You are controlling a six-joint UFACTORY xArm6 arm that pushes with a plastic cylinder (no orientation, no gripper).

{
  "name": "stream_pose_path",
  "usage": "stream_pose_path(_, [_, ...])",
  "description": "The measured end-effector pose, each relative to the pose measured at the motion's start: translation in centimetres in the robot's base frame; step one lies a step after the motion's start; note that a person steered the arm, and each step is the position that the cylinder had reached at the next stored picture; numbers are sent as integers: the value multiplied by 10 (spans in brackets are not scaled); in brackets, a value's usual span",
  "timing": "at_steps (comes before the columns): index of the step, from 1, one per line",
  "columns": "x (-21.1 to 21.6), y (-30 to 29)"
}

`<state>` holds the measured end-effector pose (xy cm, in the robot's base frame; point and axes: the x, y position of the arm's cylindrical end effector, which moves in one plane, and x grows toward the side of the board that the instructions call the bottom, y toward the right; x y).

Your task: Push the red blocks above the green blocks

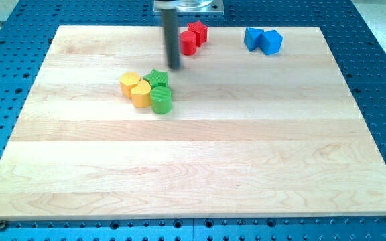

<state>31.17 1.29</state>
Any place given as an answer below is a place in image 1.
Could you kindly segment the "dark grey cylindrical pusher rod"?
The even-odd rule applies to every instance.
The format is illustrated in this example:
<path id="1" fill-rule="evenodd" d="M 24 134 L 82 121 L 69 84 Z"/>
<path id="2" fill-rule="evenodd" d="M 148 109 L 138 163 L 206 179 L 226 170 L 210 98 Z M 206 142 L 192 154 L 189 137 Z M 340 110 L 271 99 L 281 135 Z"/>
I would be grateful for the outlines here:
<path id="1" fill-rule="evenodd" d="M 164 30 L 167 65 L 170 69 L 177 70 L 181 66 L 177 12 L 175 9 L 162 9 L 161 17 Z"/>

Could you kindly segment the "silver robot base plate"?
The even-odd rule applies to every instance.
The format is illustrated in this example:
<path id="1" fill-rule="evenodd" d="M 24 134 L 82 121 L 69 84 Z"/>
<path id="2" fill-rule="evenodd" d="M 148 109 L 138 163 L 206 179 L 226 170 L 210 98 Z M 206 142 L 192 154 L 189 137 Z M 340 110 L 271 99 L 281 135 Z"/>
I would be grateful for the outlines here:
<path id="1" fill-rule="evenodd" d="M 224 15 L 223 0 L 153 0 L 153 12 L 155 15 L 161 15 L 162 10 L 168 9 L 176 15 Z"/>

